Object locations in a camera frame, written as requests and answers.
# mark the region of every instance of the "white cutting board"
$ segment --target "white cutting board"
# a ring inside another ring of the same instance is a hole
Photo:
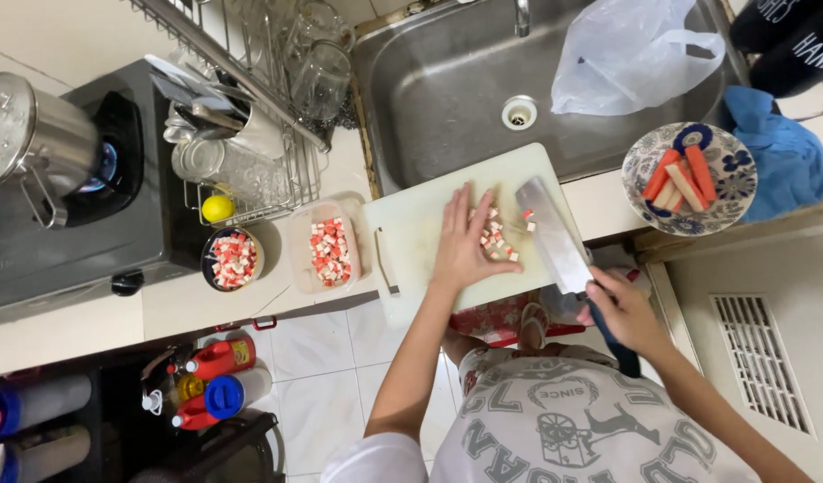
[[[472,186],[471,206],[477,205],[486,189],[494,190],[494,206],[500,212],[504,225],[504,239],[519,253],[524,273],[503,273],[471,285],[462,291],[454,311],[555,283],[539,258],[532,234],[526,230],[527,224],[515,199],[515,192],[535,175],[548,189],[576,246],[583,246],[549,156],[539,143],[528,144],[364,204],[369,229],[367,235],[374,243],[371,246],[378,247],[372,250],[373,276],[377,280],[384,314],[390,325],[405,325],[417,313],[432,277],[444,205],[450,200],[453,190],[462,187],[465,181],[470,181]],[[389,281],[384,278],[385,271],[391,276]],[[389,284],[396,285],[399,293],[391,294]]]

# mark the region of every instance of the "white t-shirt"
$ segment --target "white t-shirt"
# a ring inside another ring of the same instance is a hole
[[[481,374],[435,456],[384,433],[352,446],[323,483],[759,481],[647,379],[599,364],[525,357]]]

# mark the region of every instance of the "stove knob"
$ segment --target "stove knob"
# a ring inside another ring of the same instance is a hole
[[[142,271],[130,275],[114,275],[110,279],[110,291],[120,297],[129,297],[138,293],[144,282]]]

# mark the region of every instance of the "shorts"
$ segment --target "shorts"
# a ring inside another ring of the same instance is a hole
[[[462,397],[470,393],[477,385],[477,379],[483,372],[503,364],[504,362],[517,359],[519,357],[567,357],[571,359],[579,359],[596,364],[601,364],[612,369],[617,369],[619,365],[613,358],[595,351],[588,346],[572,345],[563,346],[556,355],[542,355],[540,352],[545,351],[551,353],[549,349],[552,344],[549,344],[545,349],[539,351],[520,351],[518,349],[511,349],[508,347],[479,347],[462,357],[460,362],[460,378],[462,380]]]

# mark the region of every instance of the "floral plate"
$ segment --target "floral plate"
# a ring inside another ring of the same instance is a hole
[[[660,210],[643,199],[646,182],[665,150],[684,155],[685,147],[699,144],[715,180],[717,199],[706,211],[695,213],[683,203],[679,213]],[[638,216],[665,233],[704,236],[733,225],[748,210],[757,190],[757,167],[749,150],[736,137],[715,126],[683,122],[662,126],[644,135],[629,152],[622,168],[626,198]]]

